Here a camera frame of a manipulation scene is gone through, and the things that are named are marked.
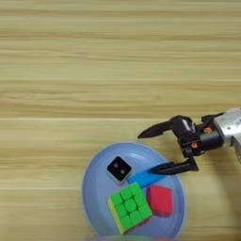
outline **rubik's cube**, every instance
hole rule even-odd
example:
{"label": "rubik's cube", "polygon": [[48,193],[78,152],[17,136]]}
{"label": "rubik's cube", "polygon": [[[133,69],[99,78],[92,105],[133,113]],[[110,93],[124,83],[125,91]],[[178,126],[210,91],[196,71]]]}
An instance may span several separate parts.
{"label": "rubik's cube", "polygon": [[138,183],[128,185],[108,199],[110,212],[121,234],[145,223],[153,212]]}

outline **red block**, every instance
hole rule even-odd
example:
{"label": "red block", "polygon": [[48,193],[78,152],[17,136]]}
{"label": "red block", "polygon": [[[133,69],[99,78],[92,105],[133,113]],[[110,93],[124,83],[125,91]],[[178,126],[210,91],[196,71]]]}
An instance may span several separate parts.
{"label": "red block", "polygon": [[147,189],[147,200],[153,214],[169,217],[173,212],[172,191],[170,188],[152,185]]}

